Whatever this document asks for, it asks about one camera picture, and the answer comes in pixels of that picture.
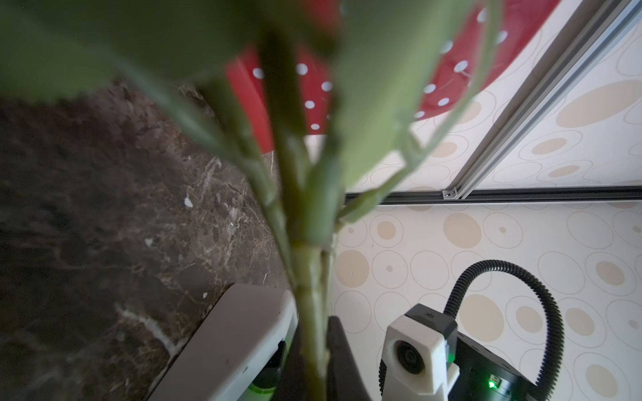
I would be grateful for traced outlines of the white tape dispenser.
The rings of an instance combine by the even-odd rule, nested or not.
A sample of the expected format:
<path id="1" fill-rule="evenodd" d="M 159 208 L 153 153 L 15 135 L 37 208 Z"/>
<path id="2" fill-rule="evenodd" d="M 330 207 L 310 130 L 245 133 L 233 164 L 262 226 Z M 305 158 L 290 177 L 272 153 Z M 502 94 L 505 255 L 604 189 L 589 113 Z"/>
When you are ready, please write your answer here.
<path id="1" fill-rule="evenodd" d="M 297 325 L 291 291 L 243 283 L 232 285 L 150 399 L 272 399 Z"/>

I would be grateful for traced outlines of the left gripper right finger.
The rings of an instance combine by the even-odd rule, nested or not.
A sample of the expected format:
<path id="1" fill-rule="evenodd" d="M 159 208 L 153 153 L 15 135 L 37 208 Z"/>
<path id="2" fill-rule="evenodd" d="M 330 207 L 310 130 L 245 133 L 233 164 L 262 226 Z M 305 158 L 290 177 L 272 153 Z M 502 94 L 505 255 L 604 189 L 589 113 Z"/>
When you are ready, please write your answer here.
<path id="1" fill-rule="evenodd" d="M 341 320 L 336 316 L 328 320 L 327 345 L 330 354 L 327 367 L 327 400 L 371 401 Z"/>

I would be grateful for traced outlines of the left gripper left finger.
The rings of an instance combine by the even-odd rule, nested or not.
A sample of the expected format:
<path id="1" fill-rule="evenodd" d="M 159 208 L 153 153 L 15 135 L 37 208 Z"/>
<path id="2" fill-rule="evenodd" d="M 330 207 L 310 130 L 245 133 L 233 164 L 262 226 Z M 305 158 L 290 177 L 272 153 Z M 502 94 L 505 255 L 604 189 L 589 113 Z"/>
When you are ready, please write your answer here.
<path id="1" fill-rule="evenodd" d="M 272 401 L 306 401 L 305 361 L 301 328 L 297 327 Z"/>

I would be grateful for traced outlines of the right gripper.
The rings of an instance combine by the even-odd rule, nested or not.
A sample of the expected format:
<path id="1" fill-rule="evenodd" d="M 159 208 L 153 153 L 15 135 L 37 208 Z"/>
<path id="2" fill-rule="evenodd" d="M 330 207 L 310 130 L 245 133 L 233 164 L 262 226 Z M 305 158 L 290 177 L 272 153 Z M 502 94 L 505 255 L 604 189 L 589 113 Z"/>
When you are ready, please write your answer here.
<path id="1" fill-rule="evenodd" d="M 456 320 L 423 304 L 416 304 L 406 317 L 436 330 L 446 339 L 446 365 L 456 364 L 460 374 L 448 399 L 525 400 L 534 385 L 508 361 L 458 331 Z"/>

